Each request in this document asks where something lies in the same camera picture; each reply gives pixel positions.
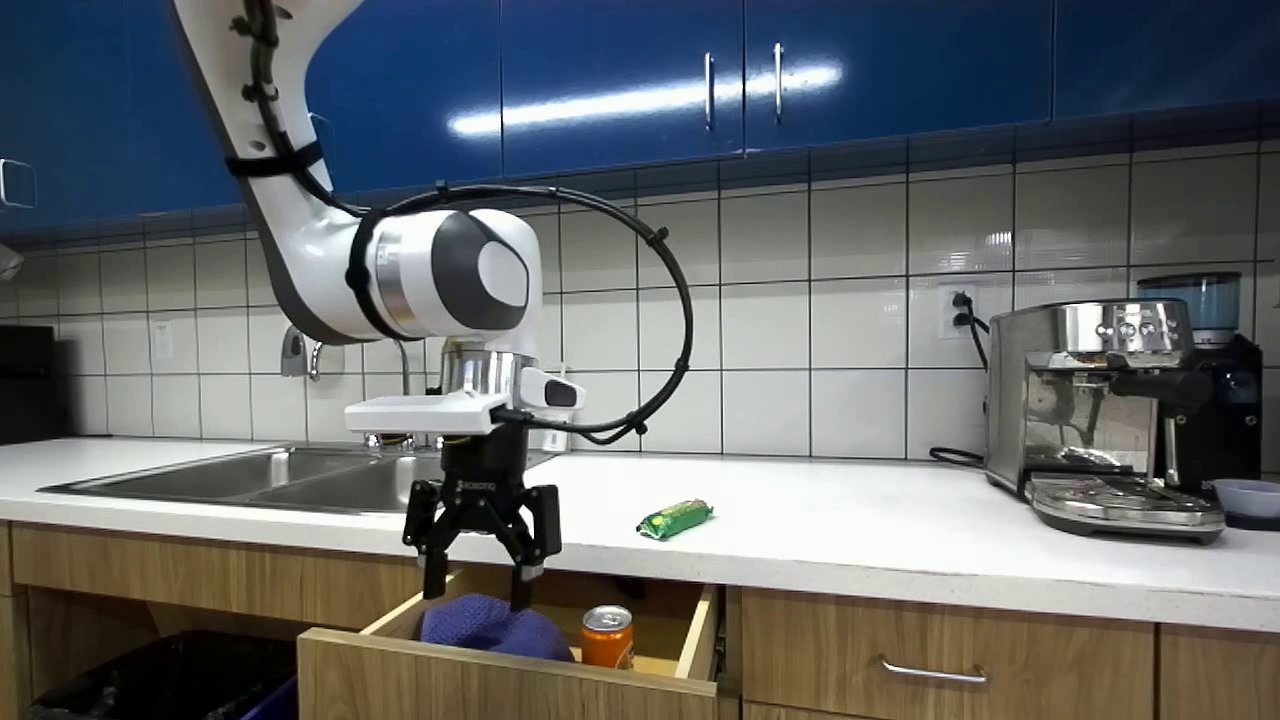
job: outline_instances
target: stainless steel sink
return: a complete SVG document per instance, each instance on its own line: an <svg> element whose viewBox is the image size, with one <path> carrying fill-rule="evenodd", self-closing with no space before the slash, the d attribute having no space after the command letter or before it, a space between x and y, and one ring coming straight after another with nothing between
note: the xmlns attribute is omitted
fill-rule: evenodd
<svg viewBox="0 0 1280 720"><path fill-rule="evenodd" d="M52 485L39 491L298 513L401 513L411 478L439 478L439 458L415 453L415 472L401 472L395 481L401 458L402 449L297 449L287 459L262 453L151 478Z"/></svg>

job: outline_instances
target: green object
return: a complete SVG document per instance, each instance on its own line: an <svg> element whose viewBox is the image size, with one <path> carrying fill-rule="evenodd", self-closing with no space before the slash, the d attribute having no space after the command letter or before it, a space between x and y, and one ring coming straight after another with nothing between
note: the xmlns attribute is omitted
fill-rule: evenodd
<svg viewBox="0 0 1280 720"><path fill-rule="evenodd" d="M679 500L671 510L649 513L636 533L649 542L671 542L686 528L700 528L704 520L712 520L712 503L704 500Z"/></svg>

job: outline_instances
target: white countertop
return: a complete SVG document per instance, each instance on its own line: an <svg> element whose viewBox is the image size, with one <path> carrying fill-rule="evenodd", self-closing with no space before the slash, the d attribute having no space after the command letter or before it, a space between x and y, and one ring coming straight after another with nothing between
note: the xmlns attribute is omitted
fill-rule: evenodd
<svg viewBox="0 0 1280 720"><path fill-rule="evenodd" d="M401 513L320 516L35 491L244 453L262 444L6 444L0 520L411 553L401 543ZM1073 538L972 468L555 458L524 481L560 485L565 553L546 568L1280 634L1280 533L1227 528L1216 543ZM642 513L686 498L708 500L717 520L669 543L636 538ZM491 538L458 538L451 559L502 564L502 553Z"/></svg>

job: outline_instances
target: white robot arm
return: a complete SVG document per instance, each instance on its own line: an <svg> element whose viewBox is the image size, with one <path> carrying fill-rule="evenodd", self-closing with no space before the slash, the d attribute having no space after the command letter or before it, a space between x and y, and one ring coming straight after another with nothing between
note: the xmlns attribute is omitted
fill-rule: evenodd
<svg viewBox="0 0 1280 720"><path fill-rule="evenodd" d="M358 0L173 0L179 37L221 124L226 169L256 214L267 275L285 318L322 345L449 336L442 396L379 396L346 407L350 432L442 437L442 485L411 485L402 543L422 556L422 596L442 591L449 543L491 533L506 556L511 603L542 556L560 553L555 489L524 489L526 428L612 444L677 391L691 358L691 299L665 234L568 189L435 189L387 209L334 202L304 75L322 37ZM540 372L540 248L532 229L477 202L542 198L627 225L671 273L685 350L669 386L612 426L534 422L575 407L581 391Z"/></svg>

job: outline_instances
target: cabinet handle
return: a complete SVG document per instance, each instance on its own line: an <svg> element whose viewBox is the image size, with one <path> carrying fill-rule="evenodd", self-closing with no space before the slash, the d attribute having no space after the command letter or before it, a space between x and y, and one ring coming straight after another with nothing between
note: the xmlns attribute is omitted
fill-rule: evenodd
<svg viewBox="0 0 1280 720"><path fill-rule="evenodd" d="M770 45L770 121L781 124L785 121L785 97L786 97L786 87L785 87L785 57L786 57L786 47L785 45Z"/></svg>
<svg viewBox="0 0 1280 720"><path fill-rule="evenodd" d="M887 661L887 657L881 657L881 667L882 667L887 677L908 677L908 679L986 690L986 677L982 677L982 672L930 672L930 667L895 663L895 661Z"/></svg>
<svg viewBox="0 0 1280 720"><path fill-rule="evenodd" d="M704 127L717 124L717 57L704 52Z"/></svg>

